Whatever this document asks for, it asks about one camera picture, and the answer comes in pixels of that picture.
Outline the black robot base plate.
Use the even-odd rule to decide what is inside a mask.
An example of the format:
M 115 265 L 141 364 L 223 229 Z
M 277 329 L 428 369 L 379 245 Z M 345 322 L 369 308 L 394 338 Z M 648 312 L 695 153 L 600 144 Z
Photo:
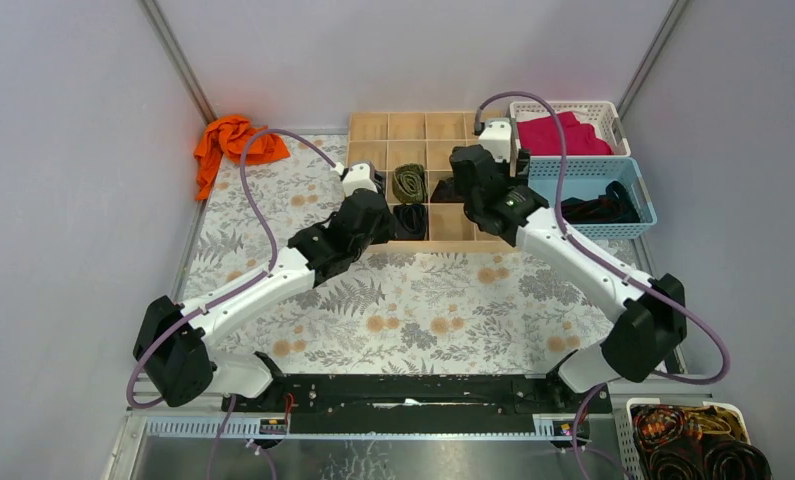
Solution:
M 570 419 L 584 399 L 561 380 L 542 375 L 287 374 L 255 398 L 234 395 L 221 406 L 288 421 L 405 416 L 416 425 L 444 417 L 461 423 L 491 416 Z

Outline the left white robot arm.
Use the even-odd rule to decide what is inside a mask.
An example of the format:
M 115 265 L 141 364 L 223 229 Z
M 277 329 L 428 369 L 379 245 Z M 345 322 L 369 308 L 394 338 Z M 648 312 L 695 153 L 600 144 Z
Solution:
M 274 262 L 182 304 L 167 296 L 153 300 L 133 347 L 138 364 L 127 384 L 129 405 L 155 404 L 135 396 L 144 374 L 160 401 L 172 408 L 204 393 L 221 393 L 245 397 L 261 411 L 274 409 L 284 388 L 275 365 L 263 354 L 223 352 L 220 340 L 251 317 L 343 274 L 369 246 L 384 244 L 394 234 L 385 197 L 358 189 L 326 221 L 295 234 Z

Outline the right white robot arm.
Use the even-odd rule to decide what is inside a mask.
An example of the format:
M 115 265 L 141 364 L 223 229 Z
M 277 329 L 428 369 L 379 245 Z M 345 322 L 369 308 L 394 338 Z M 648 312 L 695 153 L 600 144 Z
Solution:
M 574 410 L 604 382 L 644 381 L 686 338 L 686 318 L 676 309 L 685 303 L 685 288 L 677 278 L 655 279 L 558 222 L 544 197 L 516 184 L 481 146 L 456 147 L 449 161 L 466 217 L 480 231 L 550 265 L 613 324 L 604 339 L 554 368 L 558 377 L 546 396 L 556 410 Z

